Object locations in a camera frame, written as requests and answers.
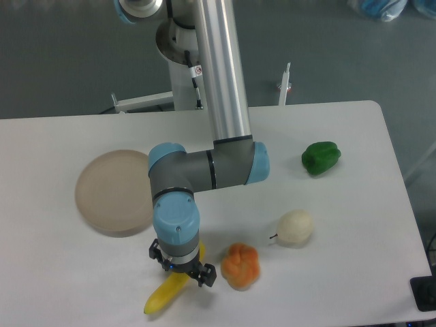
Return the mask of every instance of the gray floor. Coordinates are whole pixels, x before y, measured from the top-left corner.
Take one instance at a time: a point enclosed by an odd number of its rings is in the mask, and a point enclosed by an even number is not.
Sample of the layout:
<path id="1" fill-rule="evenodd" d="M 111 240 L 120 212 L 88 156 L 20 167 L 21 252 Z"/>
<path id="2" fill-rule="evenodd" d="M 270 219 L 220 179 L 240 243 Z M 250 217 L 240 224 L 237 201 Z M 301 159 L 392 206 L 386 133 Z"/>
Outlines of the gray floor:
<path id="1" fill-rule="evenodd" d="M 12 2 L 26 1 L 0 1 L 0 119 L 95 114 L 112 105 L 111 92 L 170 90 L 158 23 L 124 25 L 111 1 L 56 0 L 48 10 Z M 287 103 L 378 102 L 403 173 L 436 140 L 436 21 L 409 6 L 390 23 L 373 22 L 345 0 L 234 3 L 250 106 L 277 103 L 291 61 Z M 436 232 L 436 166 L 409 196 L 425 242 Z"/>

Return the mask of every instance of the green bell pepper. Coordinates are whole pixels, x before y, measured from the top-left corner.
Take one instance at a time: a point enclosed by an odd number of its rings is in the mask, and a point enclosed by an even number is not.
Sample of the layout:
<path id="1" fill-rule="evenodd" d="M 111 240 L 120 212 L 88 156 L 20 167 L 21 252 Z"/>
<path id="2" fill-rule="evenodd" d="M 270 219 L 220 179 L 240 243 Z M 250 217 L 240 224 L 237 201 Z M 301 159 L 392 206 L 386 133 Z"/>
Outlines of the green bell pepper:
<path id="1" fill-rule="evenodd" d="M 301 155 L 301 162 L 310 175 L 317 176 L 333 167 L 340 156 L 334 142 L 317 142 L 309 145 Z"/>

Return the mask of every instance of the silver metal tube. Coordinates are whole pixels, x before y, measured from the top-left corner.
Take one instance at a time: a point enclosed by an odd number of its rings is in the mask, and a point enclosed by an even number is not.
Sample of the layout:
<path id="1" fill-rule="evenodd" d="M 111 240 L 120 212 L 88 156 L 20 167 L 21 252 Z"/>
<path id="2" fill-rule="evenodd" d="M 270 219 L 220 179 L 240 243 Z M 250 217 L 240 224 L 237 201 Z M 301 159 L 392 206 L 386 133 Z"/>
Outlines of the silver metal tube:
<path id="1" fill-rule="evenodd" d="M 216 140 L 251 134 L 232 0 L 196 0 L 204 88 Z"/>

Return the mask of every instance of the banana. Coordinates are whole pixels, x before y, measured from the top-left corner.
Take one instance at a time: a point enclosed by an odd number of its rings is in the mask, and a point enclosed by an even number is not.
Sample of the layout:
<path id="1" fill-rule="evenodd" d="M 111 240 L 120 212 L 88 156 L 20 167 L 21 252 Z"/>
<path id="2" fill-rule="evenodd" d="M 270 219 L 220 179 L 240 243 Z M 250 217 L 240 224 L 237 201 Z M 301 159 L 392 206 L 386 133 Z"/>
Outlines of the banana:
<path id="1" fill-rule="evenodd" d="M 203 242 L 200 241 L 200 261 L 203 260 L 205 252 L 206 247 L 204 247 Z M 150 295 L 145 304 L 144 313 L 150 315 L 161 310 L 180 292 L 190 279 L 191 277 L 186 274 L 172 272 L 162 285 Z"/>

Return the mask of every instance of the white table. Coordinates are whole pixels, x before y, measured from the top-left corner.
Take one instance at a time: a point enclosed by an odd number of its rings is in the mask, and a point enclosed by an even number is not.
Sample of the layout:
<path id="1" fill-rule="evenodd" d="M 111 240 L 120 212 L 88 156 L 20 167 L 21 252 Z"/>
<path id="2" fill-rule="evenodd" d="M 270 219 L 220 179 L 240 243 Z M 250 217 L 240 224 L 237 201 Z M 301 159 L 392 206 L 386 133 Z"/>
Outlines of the white table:
<path id="1" fill-rule="evenodd" d="M 171 141 L 188 151 L 211 148 L 207 113 L 0 121 L 0 325 L 318 327 L 434 318 L 417 310 L 409 286 L 430 270 L 380 107 L 275 106 L 250 115 L 254 139 L 268 148 L 270 177 L 196 194 L 205 261 L 217 265 L 218 278 L 212 288 L 190 282 L 155 317 L 142 313 L 166 277 L 148 258 L 154 230 L 129 238 L 96 232 L 76 209 L 74 187 L 108 151 L 148 153 Z M 311 178 L 300 155 L 324 140 L 343 155 Z M 296 208 L 312 214 L 314 234 L 301 249 L 280 247 L 268 237 Z M 260 255 L 262 276 L 246 292 L 219 272 L 235 241 Z"/>

